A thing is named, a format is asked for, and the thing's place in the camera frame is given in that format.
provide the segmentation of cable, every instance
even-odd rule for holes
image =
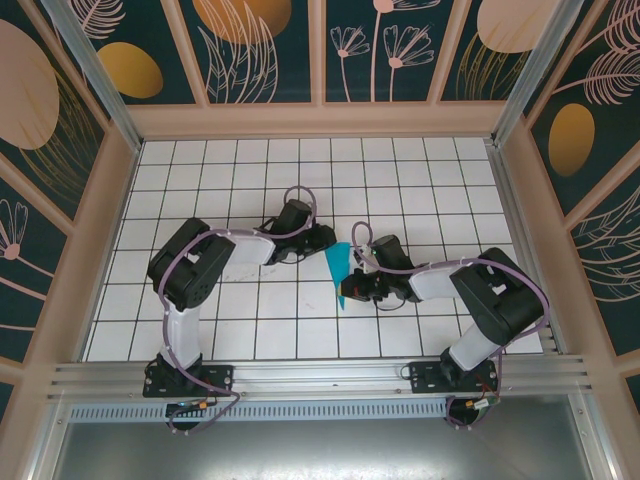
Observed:
[[[480,264],[480,265],[487,265],[489,267],[494,267],[497,268],[498,270],[502,270],[505,273],[508,273],[509,275],[517,278],[518,280],[520,280],[522,283],[524,283],[527,287],[529,287],[533,293],[536,294],[536,296],[538,297],[538,299],[540,300],[540,303],[542,304],[542,310],[543,310],[543,314],[542,314],[542,320],[540,320],[535,327],[533,327],[530,330],[521,332],[520,334],[516,335],[516,337],[512,340],[518,340],[522,337],[526,337],[527,335],[531,335],[533,333],[537,333],[540,330],[542,330],[544,327],[546,327],[549,324],[549,317],[551,316],[551,307],[549,305],[549,300],[547,299],[546,295],[544,294],[544,292],[542,291],[542,289],[536,285],[533,281],[531,281],[529,279],[529,277],[527,277],[526,275],[518,272],[517,270],[514,270],[513,268],[510,268],[506,265],[503,265],[501,263],[498,262],[494,262],[493,260],[486,260],[484,258],[463,258],[460,260],[450,260],[450,261],[445,261],[445,262],[436,262],[436,263],[428,263],[426,265],[423,265],[421,267],[417,267],[417,268],[412,268],[410,270],[395,270],[392,268],[385,268],[385,267],[381,267],[380,265],[377,265],[375,263],[373,263],[371,260],[369,260],[363,253],[362,253],[362,249],[358,246],[358,243],[356,242],[356,230],[358,229],[359,226],[364,226],[367,228],[368,232],[369,232],[369,239],[365,242],[366,245],[371,245],[371,242],[373,240],[373,230],[371,228],[371,226],[364,221],[359,221],[353,224],[353,227],[351,228],[351,243],[353,244],[353,248],[354,251],[356,252],[356,254],[358,255],[358,257],[360,257],[360,259],[362,259],[362,261],[364,263],[366,263],[367,265],[369,265],[370,267],[373,267],[381,272],[386,272],[386,273],[391,273],[394,275],[412,275],[412,274],[416,274],[416,273],[420,273],[420,272],[424,272],[426,270],[432,270],[434,268],[444,268],[444,267],[454,267],[456,265],[460,265],[460,266],[468,266],[468,265],[473,265],[473,264]],[[493,355],[496,355],[499,351],[501,351],[503,349],[503,347],[498,348]]]
[[[406,299],[402,300],[402,303],[400,305],[398,305],[397,307],[393,307],[393,308],[381,308],[378,306],[378,301],[377,300],[373,300],[373,304],[376,306],[376,308],[378,310],[380,310],[381,312],[395,312],[396,310],[400,310],[402,307],[404,307],[404,304],[407,303]]]
[[[196,236],[193,240],[191,240],[180,251],[180,253],[178,253],[176,255],[176,257],[171,261],[171,263],[169,264],[169,267],[164,272],[164,275],[162,275],[162,279],[160,280],[160,284],[158,285],[158,297],[160,298],[160,302],[162,303],[162,306],[164,307],[164,314],[163,314],[163,318],[162,318],[162,338],[163,338],[163,341],[164,341],[165,349],[167,350],[167,354],[169,355],[169,358],[171,359],[171,362],[173,363],[173,366],[175,367],[176,370],[178,370],[184,377],[186,377],[192,383],[195,383],[196,385],[199,385],[200,387],[206,388],[208,392],[214,392],[214,393],[217,393],[219,395],[235,397],[234,400],[232,400],[231,403],[229,403],[229,405],[227,405],[226,407],[221,409],[212,419],[207,420],[206,422],[199,423],[197,426],[195,426],[191,430],[184,431],[184,435],[195,434],[195,433],[201,432],[201,431],[209,428],[211,425],[213,425],[216,422],[216,420],[218,420],[220,417],[222,417],[225,413],[227,413],[227,411],[229,411],[231,408],[233,408],[240,401],[240,394],[237,393],[237,392],[234,392],[233,390],[225,390],[224,388],[216,387],[216,386],[210,385],[208,383],[205,383],[202,380],[200,380],[200,379],[194,377],[193,375],[191,375],[189,372],[187,372],[187,370],[185,370],[182,367],[182,365],[180,365],[180,362],[178,361],[178,358],[173,353],[173,348],[171,347],[171,342],[169,341],[169,311],[170,311],[170,308],[169,308],[169,301],[164,296],[164,289],[165,289],[165,287],[167,285],[167,281],[169,280],[169,277],[173,273],[174,269],[176,268],[176,265],[178,265],[180,260],[182,260],[184,257],[186,257],[187,254],[189,253],[189,251],[191,251],[191,249],[193,247],[198,245],[205,238],[209,238],[209,237],[212,237],[214,235],[219,235],[219,236],[224,237],[224,236],[231,236],[231,235],[237,235],[237,234],[241,234],[241,235],[250,234],[250,235],[255,235],[255,236],[259,236],[259,237],[268,238],[270,240],[282,240],[282,239],[285,239],[285,238],[294,237],[294,236],[298,235],[299,233],[303,232],[304,230],[307,230],[307,229],[311,228],[312,225],[313,225],[313,221],[315,220],[316,214],[318,212],[318,206],[317,206],[317,203],[316,203],[316,197],[313,194],[313,192],[311,190],[309,190],[307,187],[303,187],[302,185],[296,185],[294,187],[291,187],[291,188],[287,189],[287,191],[284,193],[284,202],[285,203],[287,203],[289,193],[292,192],[293,190],[303,190],[303,191],[307,192],[309,194],[309,196],[311,197],[311,215],[309,216],[309,219],[307,220],[307,222],[302,227],[298,228],[297,230],[294,230],[293,232],[285,233],[285,234],[282,234],[282,235],[272,235],[272,234],[265,233],[265,232],[258,232],[256,230],[212,228],[209,231],[207,231],[205,233],[202,233],[202,234]],[[175,418],[175,415],[172,415],[171,418],[169,419],[169,427],[171,428],[171,432],[173,434],[176,434],[176,433],[178,433],[178,429],[173,424],[173,419],[174,418]]]
[[[540,300],[540,303],[542,304],[542,310],[543,310],[542,319],[532,329],[526,330],[524,332],[520,332],[518,335],[515,336],[515,338],[511,342],[514,342],[520,338],[526,337],[527,335],[532,335],[534,333],[537,333],[549,324],[549,318],[551,316],[551,306],[549,304],[549,299],[547,298],[547,296],[544,294],[544,292],[538,285],[536,285],[532,280],[530,280],[529,277],[518,272],[517,270],[514,270],[513,268],[510,268],[501,263],[494,262],[493,260],[486,260],[484,258],[464,258],[460,260],[429,263],[421,267],[416,267],[410,270],[395,270],[392,268],[381,267],[380,265],[377,265],[373,263],[371,260],[369,260],[363,254],[362,249],[358,246],[358,243],[356,241],[356,230],[358,229],[359,226],[366,227],[367,231],[369,232],[369,239],[365,242],[365,244],[369,246],[373,241],[373,229],[371,228],[371,225],[369,225],[367,222],[364,222],[364,221],[359,221],[354,223],[353,227],[351,228],[351,243],[353,245],[354,251],[364,263],[381,272],[386,272],[393,275],[409,275],[409,274],[413,275],[413,274],[424,272],[427,270],[432,270],[434,268],[454,267],[456,265],[468,266],[473,264],[480,264],[480,265],[486,265],[489,267],[494,267],[494,268],[497,268],[498,270],[502,270],[503,272],[517,278],[522,283],[524,283],[527,287],[529,287],[533,291],[533,293],[535,293],[535,295],[538,297],[538,300]],[[497,396],[499,396],[500,386],[502,384],[502,354],[504,353],[505,349],[506,349],[506,345],[500,346],[495,352],[493,352],[489,356],[490,358],[495,357],[496,355],[498,356],[498,372],[497,372],[498,385],[496,388]],[[451,425],[454,428],[459,428],[461,426],[466,426],[470,428],[471,425],[465,425],[450,415],[451,405],[453,404],[454,400],[455,400],[455,397],[453,396],[447,398],[445,420],[449,425]],[[482,421],[484,421],[486,417],[487,417],[487,414],[483,415],[481,418],[473,422],[473,425],[479,425]]]

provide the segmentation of metal floor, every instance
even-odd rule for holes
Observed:
[[[568,402],[508,398],[473,431],[440,418],[70,425],[57,480],[583,480]]]

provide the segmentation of dark teal panel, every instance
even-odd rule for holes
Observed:
[[[584,21],[584,17],[587,15],[587,13],[589,12],[589,9],[591,8],[592,5],[593,5],[593,0],[585,0],[584,3],[582,4],[582,8],[580,9],[580,13],[578,14],[578,17],[576,18],[576,21],[573,23],[573,26],[571,27],[571,30],[569,30],[569,34],[565,37],[564,42],[562,42],[562,45],[558,49],[558,53],[556,53],[556,56],[553,59],[553,62],[551,62],[551,65],[549,66],[549,68],[547,68],[547,71],[545,72],[545,74],[540,79],[540,83],[538,83],[538,86],[536,87],[535,91],[533,92],[533,95],[531,95],[531,98],[529,99],[529,102],[524,107],[525,116],[529,115],[529,112],[531,111],[533,106],[538,101],[538,98],[540,97],[540,94],[542,93],[542,90],[544,89],[544,87],[545,87],[545,85],[547,83],[547,79],[549,78],[549,76],[551,76],[551,73],[553,71],[555,71],[556,67],[558,66],[558,63],[560,62],[560,60],[562,59],[562,57],[564,55],[564,52],[567,50],[567,47],[571,43],[571,40],[573,40],[573,37],[575,36],[576,31],[580,28],[580,25]]]
[[[390,101],[391,73],[394,70],[390,66],[389,59],[399,58],[399,56],[403,57],[405,62],[409,59],[418,64],[405,65],[395,69],[393,101],[424,101],[427,99],[452,3],[441,2],[430,7],[432,2],[427,0],[412,3],[427,8],[381,13],[378,37],[374,38],[378,12],[373,6],[373,2],[370,0],[350,0],[348,2],[328,0],[327,37],[325,39],[327,102],[346,102],[348,100],[346,92],[353,102],[371,101],[374,42],[377,42],[374,70],[375,100],[378,102]],[[354,37],[351,34],[353,30],[347,31],[348,28],[361,28],[362,33]],[[429,40],[422,37],[412,43],[414,38],[420,36],[420,31],[423,29],[427,29],[426,35]],[[348,47],[346,51],[350,52],[350,55],[344,58],[344,62],[332,40],[332,30],[333,36],[337,39],[338,47]],[[405,34],[404,41],[400,43],[403,34]],[[398,40],[398,48],[395,48],[395,39]],[[412,45],[405,52],[405,47],[410,43]]]
[[[482,0],[472,0],[441,100],[506,100],[529,54],[497,53],[478,38]]]
[[[89,82],[89,80],[87,80],[87,78],[84,76],[84,73],[82,72],[82,67],[80,67],[80,65],[76,61],[76,58],[71,53],[71,50],[69,50],[69,47],[67,47],[66,42],[62,40],[62,37],[60,37],[60,34],[55,30],[55,27],[53,26],[53,22],[51,21],[51,17],[49,17],[49,14],[47,13],[46,9],[42,6],[42,3],[40,1],[36,2],[36,6],[40,9],[40,13],[42,14],[42,17],[47,21],[47,24],[49,24],[49,28],[51,28],[51,30],[53,30],[53,32],[55,33],[56,37],[58,38],[58,42],[60,43],[60,45],[62,45],[62,48],[64,48],[64,51],[66,52],[67,57],[69,57],[69,59],[71,60],[71,63],[73,63],[73,66],[76,67],[76,70],[78,71],[78,73],[82,75],[82,78],[84,79],[85,84],[89,87],[89,90],[91,90],[91,94],[93,95],[93,98],[95,98],[96,102],[98,102],[98,105],[102,110],[102,113],[105,114],[107,119],[111,120],[111,115],[109,115],[109,112],[107,111],[105,106],[102,104],[102,100],[100,100],[100,97],[98,97],[98,94],[93,88],[93,85],[91,85],[91,82]]]
[[[0,356],[21,362],[32,331],[2,325],[36,326],[66,236],[1,179],[0,224]]]
[[[232,63],[234,47],[231,43],[217,37],[208,29],[198,16],[193,0],[180,0],[180,7],[187,24],[189,37],[193,45],[193,50],[200,67],[202,81],[211,87],[208,90],[208,97],[211,103],[235,103],[240,99],[240,103],[306,103],[311,101],[311,67],[309,60],[309,12],[307,0],[291,0],[291,17],[289,23],[282,32],[273,38],[273,46],[275,48],[275,56],[265,55],[264,50],[257,48],[246,57],[247,49],[244,46],[236,49],[236,58],[253,58],[251,62],[242,61]],[[227,14],[219,11],[218,15],[226,19]],[[210,75],[210,50],[207,48],[207,42],[211,48],[214,48],[220,56],[220,65],[225,65],[227,72],[236,72],[236,81],[228,82],[231,88],[218,88],[216,79],[221,80],[225,77],[217,70],[217,75],[212,72]],[[266,77],[262,77],[265,81],[261,82],[260,76],[265,69],[261,69],[258,61],[256,65],[255,59],[260,58],[265,61],[266,65],[271,65],[273,69]],[[277,84],[275,92],[273,88],[262,88],[263,84],[272,85],[277,74]],[[246,82],[241,81],[247,78],[251,79],[248,87],[245,88]]]
[[[13,385],[0,383],[0,424],[2,423],[4,412],[7,410],[7,405],[9,405],[9,398],[11,397],[12,391]]]
[[[599,35],[607,28],[609,14],[613,6],[614,2],[610,2],[600,15],[589,33],[587,41],[596,37],[597,39],[576,54],[558,84],[557,93],[551,95],[531,129],[560,206],[565,213],[570,212],[618,160],[640,140],[640,115],[638,115],[640,88],[633,86],[634,80],[630,82],[632,86],[628,91],[629,96],[615,97],[615,101],[619,102],[619,105],[607,105],[599,97],[592,98],[590,101],[585,94],[585,83],[583,82],[589,69],[600,56],[610,55],[612,52],[605,37]],[[635,55],[637,65],[638,51],[632,51],[628,55]],[[558,112],[571,103],[582,105],[589,110],[595,123],[595,140],[583,167],[571,176],[561,176],[551,167],[549,135]]]
[[[173,41],[169,23],[160,0],[121,0],[121,7],[110,18],[121,20],[114,25],[107,38],[90,38],[96,51],[115,42],[125,42],[144,50],[162,72],[163,87],[160,93],[149,98],[134,98],[122,94],[127,105],[183,105],[195,103],[187,75],[182,66],[178,49]],[[46,11],[40,5],[47,20]]]
[[[617,355],[640,348],[640,169],[571,232]]]
[[[0,19],[22,30],[44,51],[58,75],[61,99],[56,129],[43,147],[21,150],[0,138],[0,153],[73,219],[104,131],[16,0],[0,4]]]
[[[640,375],[627,377],[627,387],[629,387],[629,391],[631,392],[631,398],[633,398],[636,410],[638,410],[638,414],[640,414]]]

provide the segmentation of black grid line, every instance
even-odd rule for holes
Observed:
[[[421,139],[420,143],[422,144],[422,148],[424,149],[424,152],[425,152],[424,153],[424,158],[425,158],[424,162],[428,163],[427,160],[426,160],[427,152],[426,152],[426,149],[424,147],[424,140]],[[397,157],[395,142],[392,141],[391,142],[391,146],[393,148],[393,156]],[[394,164],[395,164],[395,170],[396,170],[396,178],[397,178],[397,181],[398,181],[398,197],[400,198],[400,211],[402,212],[402,226],[404,228],[404,236],[407,239],[407,244],[408,244],[409,243],[409,232],[407,231],[406,215],[405,215],[405,212],[404,212],[404,198],[402,196],[402,188],[400,187],[400,171],[398,170],[398,160],[397,159],[394,162]],[[409,247],[407,246],[407,247],[405,247],[405,249],[407,250],[406,254],[409,255]],[[417,325],[418,325],[418,337],[419,337],[419,340],[420,340],[420,352],[422,353],[422,356],[424,356],[424,346],[422,345],[422,333],[420,332],[420,318],[418,317],[418,306],[416,304],[413,305],[413,310],[414,310],[414,313],[415,313],[415,316],[416,316],[416,322],[417,322]]]
[[[231,192],[229,193],[229,207],[227,209],[227,228],[229,228],[229,221],[231,220],[231,200],[233,197],[233,177],[236,173],[236,163],[238,160],[238,140],[236,140],[236,149],[233,153],[233,174],[231,175]],[[198,208],[198,200],[196,200],[196,209]],[[213,359],[213,355],[216,349],[216,338],[218,336],[218,316],[220,315],[220,297],[222,296],[222,282],[219,282],[218,287],[218,305],[216,306],[216,326],[213,330],[213,343],[211,345],[211,358]]]
[[[460,168],[460,175],[462,175],[462,178],[464,179],[464,172],[462,171],[462,162],[460,161],[460,154],[458,153],[458,144],[456,143],[456,141],[453,141],[453,146],[456,149],[456,157],[458,157],[458,168]],[[469,197],[469,189],[467,188],[467,181],[464,181],[464,191],[467,197],[467,203],[469,204],[469,210],[471,211],[471,220],[473,221],[473,229],[476,232],[476,239],[478,240],[478,248],[480,249],[480,252],[482,252],[482,246],[480,245],[480,235],[478,234],[478,226],[476,225],[476,219],[475,216],[473,214],[473,208],[471,207],[471,198]],[[460,315],[462,315],[462,313],[460,313],[458,311],[458,302],[456,302],[454,300],[453,302],[453,306],[456,309],[456,313],[458,314],[458,329],[460,330],[460,336],[462,336],[463,332],[462,332],[462,325],[460,324]]]
[[[173,165],[173,157],[176,153],[176,145],[178,144],[178,142],[174,142],[173,144],[173,151],[171,152],[171,161],[169,162],[169,172],[171,172],[171,165]],[[165,190],[166,187],[169,185],[169,174],[167,174],[167,180],[165,183]],[[156,231],[153,235],[153,241],[151,242],[151,246],[153,247],[153,244],[156,241],[156,235],[158,234],[158,226],[160,225],[160,216],[162,215],[162,208],[164,206],[164,199],[165,199],[165,194],[162,195],[162,202],[160,202],[160,212],[158,212],[158,223],[156,223]],[[152,255],[152,251],[149,252],[149,258],[148,260],[151,261],[151,255]],[[135,318],[135,323],[133,325],[133,333],[131,334],[131,344],[129,345],[129,353],[127,354],[127,360],[129,360],[131,358],[131,351],[133,350],[133,342],[136,338],[136,330],[138,327],[138,317],[140,316],[140,309],[142,308],[142,299],[144,298],[144,287],[145,285],[143,284],[142,286],[142,294],[140,295],[140,301],[138,302],[138,310],[136,313],[136,318]]]
[[[323,164],[323,163],[331,163],[331,162],[308,162],[311,164],[315,164],[315,165],[319,165],[319,164]],[[360,163],[360,162],[336,162],[338,164],[345,164],[345,163]],[[240,165],[251,165],[249,163],[241,163]],[[294,163],[289,162],[289,163],[284,163],[283,165],[294,165]],[[401,187],[405,187],[405,188],[429,188],[429,187],[434,187],[434,185],[400,185]],[[459,183],[459,184],[451,184],[451,185],[436,185],[436,187],[462,187],[463,184]],[[479,184],[479,185],[471,185],[472,187],[495,187],[495,185],[485,185],[485,184]],[[370,190],[376,190],[376,189],[383,189],[383,188],[393,188],[395,187],[395,185],[370,185],[369,187],[367,187]],[[335,185],[332,187],[309,187],[309,188],[313,188],[314,190],[350,190],[352,188],[364,188],[364,187],[354,187],[354,186],[344,186],[344,185]],[[161,193],[161,192],[165,192],[165,191],[169,191],[169,192],[207,192],[207,191],[211,191],[211,192],[228,192],[229,190],[231,190],[231,188],[169,188],[168,190],[161,190],[161,189],[146,189],[146,188],[140,188],[140,189],[135,189],[132,190],[132,192],[135,193]],[[264,190],[263,188],[260,187],[235,187],[234,190],[256,190],[256,191],[262,191]],[[268,187],[267,190],[282,190],[282,187]]]
[[[298,140],[298,185],[300,185],[300,175],[301,175],[301,172],[300,172],[300,155],[301,154],[302,154],[302,142]],[[300,198],[300,194],[301,192],[300,190],[298,190],[298,199]],[[298,359],[298,336],[300,335],[300,330],[298,329],[298,323],[299,323],[298,317],[300,317],[300,312],[298,310],[299,308],[300,308],[300,264],[296,263],[296,350],[295,350],[296,360]]]
[[[362,149],[362,140],[360,140],[360,148]],[[332,215],[331,221],[333,222],[333,226],[335,228],[335,225],[336,225],[335,203],[336,202],[335,202],[335,199],[333,198],[333,139],[329,139],[329,160],[330,160],[330,168],[331,168],[331,215]],[[340,312],[339,312],[340,305],[339,303],[340,303],[340,300],[336,295],[336,356],[338,358],[340,358]]]
[[[371,215],[369,210],[369,192],[367,191],[368,190],[367,189],[367,169],[366,169],[365,154],[364,154],[364,141],[362,139],[360,139],[360,148],[362,149],[362,174],[364,175],[364,198],[367,202],[367,223],[371,225]],[[380,351],[380,357],[382,358],[382,334],[380,333],[380,314],[377,308],[376,308],[376,327],[378,329],[378,349]]]
[[[267,140],[267,152],[265,157],[265,163],[269,159],[269,146],[271,145],[271,140]],[[264,194],[262,195],[262,221],[264,222],[264,215],[267,204],[267,175],[269,174],[268,168],[264,169]],[[258,353],[258,319],[260,318],[260,273],[262,272],[262,266],[258,267],[258,290],[257,290],[257,300],[256,300],[256,328],[253,336],[253,359],[255,360]]]

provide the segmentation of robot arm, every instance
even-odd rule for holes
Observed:
[[[340,285],[340,294],[361,301],[379,302],[390,293],[409,302],[437,297],[458,297],[467,306],[475,325],[441,355],[440,370],[452,387],[501,347],[508,345],[543,314],[535,292],[520,279],[482,264],[454,264],[418,273],[395,274],[384,269],[415,270],[395,235],[370,246],[381,270],[365,273],[358,268]],[[524,273],[498,248],[479,257]]]
[[[277,218],[272,218],[256,230],[272,235],[295,232],[305,225],[311,215],[309,206],[299,200],[288,200]],[[154,256],[147,274],[158,291],[167,268],[182,249],[210,227],[197,218],[188,219]],[[180,365],[189,369],[201,362],[198,343],[200,308],[209,297],[227,265],[273,265],[283,261],[290,253],[306,257],[327,249],[336,243],[333,230],[318,225],[286,239],[272,240],[264,236],[230,233],[213,235],[197,244],[189,256],[182,258],[171,273],[164,295],[169,301],[169,339]],[[165,367],[175,367],[162,347],[160,352]]]

